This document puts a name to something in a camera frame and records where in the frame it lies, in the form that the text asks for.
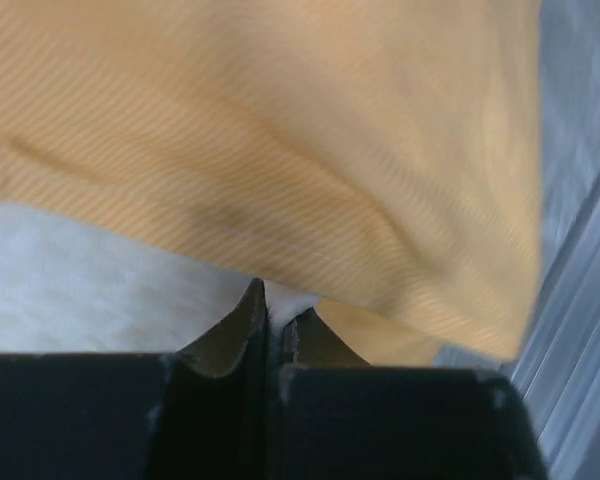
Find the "orange pillowcase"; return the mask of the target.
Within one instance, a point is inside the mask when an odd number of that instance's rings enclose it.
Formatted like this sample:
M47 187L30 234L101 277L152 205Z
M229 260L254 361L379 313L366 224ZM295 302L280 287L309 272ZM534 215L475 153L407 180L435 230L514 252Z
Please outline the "orange pillowcase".
M0 201L322 298L359 355L517 355L536 1L0 1Z

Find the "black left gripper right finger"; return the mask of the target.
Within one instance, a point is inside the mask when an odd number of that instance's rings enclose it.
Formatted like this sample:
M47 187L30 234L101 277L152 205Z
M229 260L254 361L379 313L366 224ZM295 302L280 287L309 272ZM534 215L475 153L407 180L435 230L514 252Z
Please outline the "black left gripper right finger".
M484 369L315 367L268 327L270 479L545 479L511 382Z

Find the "cream quilted pillow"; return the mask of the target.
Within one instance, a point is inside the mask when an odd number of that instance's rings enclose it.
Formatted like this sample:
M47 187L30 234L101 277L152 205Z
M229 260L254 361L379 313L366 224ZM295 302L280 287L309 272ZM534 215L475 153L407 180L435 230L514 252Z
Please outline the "cream quilted pillow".
M45 211L0 204L0 352L167 352L250 277Z

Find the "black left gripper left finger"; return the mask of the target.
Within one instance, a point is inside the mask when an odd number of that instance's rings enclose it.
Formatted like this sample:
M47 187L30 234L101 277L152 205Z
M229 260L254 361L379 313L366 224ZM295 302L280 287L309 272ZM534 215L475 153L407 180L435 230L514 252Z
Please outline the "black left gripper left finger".
M0 354L0 479L259 479L260 281L176 353Z

